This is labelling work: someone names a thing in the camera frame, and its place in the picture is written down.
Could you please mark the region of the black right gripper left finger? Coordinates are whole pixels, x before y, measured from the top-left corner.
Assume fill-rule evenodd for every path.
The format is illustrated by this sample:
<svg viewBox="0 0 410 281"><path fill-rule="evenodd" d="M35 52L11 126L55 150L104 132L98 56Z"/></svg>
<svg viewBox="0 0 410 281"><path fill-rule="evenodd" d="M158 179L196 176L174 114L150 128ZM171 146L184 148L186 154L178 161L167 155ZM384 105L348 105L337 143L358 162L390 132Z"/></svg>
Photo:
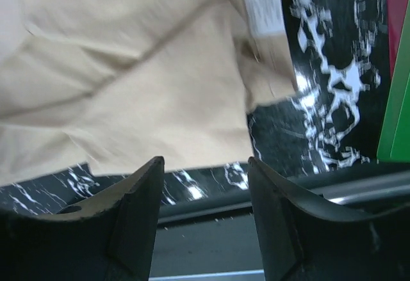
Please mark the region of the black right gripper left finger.
<svg viewBox="0 0 410 281"><path fill-rule="evenodd" d="M164 159L57 214L1 211L2 280L147 280Z"/></svg>

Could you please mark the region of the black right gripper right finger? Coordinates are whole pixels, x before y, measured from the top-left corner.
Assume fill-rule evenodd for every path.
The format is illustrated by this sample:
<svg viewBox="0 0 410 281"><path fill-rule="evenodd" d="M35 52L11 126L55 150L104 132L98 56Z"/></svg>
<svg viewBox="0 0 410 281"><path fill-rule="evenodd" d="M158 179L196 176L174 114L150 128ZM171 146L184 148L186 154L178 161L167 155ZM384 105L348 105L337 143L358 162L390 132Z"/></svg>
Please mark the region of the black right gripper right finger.
<svg viewBox="0 0 410 281"><path fill-rule="evenodd" d="M255 158L248 178L267 280L409 279L409 204L335 204Z"/></svg>

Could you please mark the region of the beige t shirt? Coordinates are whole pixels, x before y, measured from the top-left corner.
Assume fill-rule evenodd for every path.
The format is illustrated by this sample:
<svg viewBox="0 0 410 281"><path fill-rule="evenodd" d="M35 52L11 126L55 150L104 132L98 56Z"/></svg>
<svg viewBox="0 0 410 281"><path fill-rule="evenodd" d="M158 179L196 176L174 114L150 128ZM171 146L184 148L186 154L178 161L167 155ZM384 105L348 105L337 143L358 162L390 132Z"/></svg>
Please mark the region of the beige t shirt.
<svg viewBox="0 0 410 281"><path fill-rule="evenodd" d="M1 0L1 184L244 162L296 87L281 0Z"/></svg>

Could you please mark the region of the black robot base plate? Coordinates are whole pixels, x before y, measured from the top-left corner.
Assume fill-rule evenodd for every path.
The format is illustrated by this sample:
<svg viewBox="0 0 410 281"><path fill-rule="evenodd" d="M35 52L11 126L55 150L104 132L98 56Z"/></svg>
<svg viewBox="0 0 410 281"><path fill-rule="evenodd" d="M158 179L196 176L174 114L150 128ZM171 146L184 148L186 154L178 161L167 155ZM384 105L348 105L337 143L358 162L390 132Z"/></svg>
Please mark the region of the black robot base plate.
<svg viewBox="0 0 410 281"><path fill-rule="evenodd" d="M404 163L295 170L286 176L337 204L365 207L409 198ZM264 278L245 165L167 173L162 202L151 280Z"/></svg>

